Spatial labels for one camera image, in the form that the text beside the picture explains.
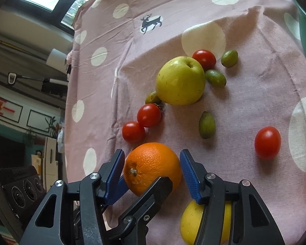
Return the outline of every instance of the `orange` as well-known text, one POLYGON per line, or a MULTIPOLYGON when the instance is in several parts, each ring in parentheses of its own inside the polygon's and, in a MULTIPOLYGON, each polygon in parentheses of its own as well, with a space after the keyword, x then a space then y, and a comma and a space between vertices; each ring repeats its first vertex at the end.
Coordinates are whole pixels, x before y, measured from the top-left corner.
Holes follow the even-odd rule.
POLYGON ((129 153, 124 166, 124 178, 129 189, 140 196, 157 177, 169 177, 174 191, 180 184, 180 161, 169 147, 146 143, 129 153))

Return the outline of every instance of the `white cabinet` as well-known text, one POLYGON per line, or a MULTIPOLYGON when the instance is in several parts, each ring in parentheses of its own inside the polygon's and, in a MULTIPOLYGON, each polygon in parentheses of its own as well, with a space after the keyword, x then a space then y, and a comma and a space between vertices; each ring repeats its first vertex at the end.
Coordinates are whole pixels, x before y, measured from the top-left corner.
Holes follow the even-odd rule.
POLYGON ((46 137, 43 158, 43 186, 48 192, 58 180, 58 161, 55 160, 57 140, 46 137))

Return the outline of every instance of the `green apple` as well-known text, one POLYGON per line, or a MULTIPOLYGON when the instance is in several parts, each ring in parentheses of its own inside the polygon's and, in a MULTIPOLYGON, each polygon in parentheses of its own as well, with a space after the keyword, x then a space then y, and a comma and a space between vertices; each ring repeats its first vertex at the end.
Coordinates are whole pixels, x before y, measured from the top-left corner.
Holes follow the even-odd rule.
POLYGON ((201 64, 193 58, 179 56, 167 62, 156 78, 158 97, 171 105, 193 104, 205 88, 205 74, 201 64))

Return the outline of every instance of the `metal screw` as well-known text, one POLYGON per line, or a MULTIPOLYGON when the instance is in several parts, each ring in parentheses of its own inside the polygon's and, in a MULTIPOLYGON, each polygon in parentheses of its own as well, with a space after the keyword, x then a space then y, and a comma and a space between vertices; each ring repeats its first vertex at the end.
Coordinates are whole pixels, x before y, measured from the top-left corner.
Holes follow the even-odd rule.
POLYGON ((60 186, 62 186, 63 184, 64 184, 64 182, 63 182, 62 180, 58 180, 58 181, 55 182, 55 185, 56 185, 57 187, 60 187, 60 186))
POLYGON ((125 224, 129 223, 130 221, 131 221, 131 216, 126 216, 126 217, 124 218, 124 223, 125 223, 125 224))
POLYGON ((242 181, 242 184, 244 185, 244 186, 250 186, 250 182, 248 181, 248 180, 243 180, 242 181))
POLYGON ((91 175, 90 175, 90 178, 92 179, 92 180, 95 180, 95 179, 97 179, 99 177, 99 174, 98 173, 92 173, 91 175))
POLYGON ((213 180, 213 179, 215 179, 215 174, 214 173, 208 173, 208 174, 206 174, 206 177, 210 180, 213 180))

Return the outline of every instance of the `white wall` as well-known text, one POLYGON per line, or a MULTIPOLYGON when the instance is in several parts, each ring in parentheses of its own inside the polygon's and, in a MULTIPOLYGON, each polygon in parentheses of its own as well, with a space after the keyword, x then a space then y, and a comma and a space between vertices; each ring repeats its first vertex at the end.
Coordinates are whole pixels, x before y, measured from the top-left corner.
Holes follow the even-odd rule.
POLYGON ((73 41, 66 32, 7 6, 0 9, 0 33, 46 54, 53 48, 67 54, 73 41))
POLYGON ((32 127, 35 132, 49 136, 49 133, 45 131, 48 126, 45 119, 50 121, 50 118, 55 116, 56 123, 59 122, 61 110, 58 108, 28 98, 3 86, 0 86, 0 97, 16 103, 15 105, 7 103, 6 106, 15 110, 15 113, 6 113, 8 118, 0 116, 0 124, 2 125, 21 132, 27 132, 32 127))

